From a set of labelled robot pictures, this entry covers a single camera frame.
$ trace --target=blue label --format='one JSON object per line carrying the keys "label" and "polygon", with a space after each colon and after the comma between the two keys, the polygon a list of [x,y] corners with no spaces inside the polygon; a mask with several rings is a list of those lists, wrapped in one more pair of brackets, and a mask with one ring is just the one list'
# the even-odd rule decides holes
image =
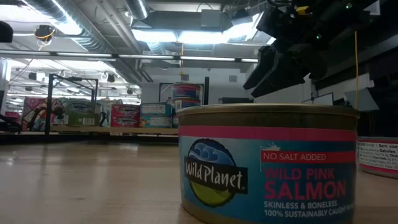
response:
{"label": "blue label", "polygon": [[340,222],[354,213],[354,149],[354,141],[180,133],[182,196],[208,212],[249,222]]}

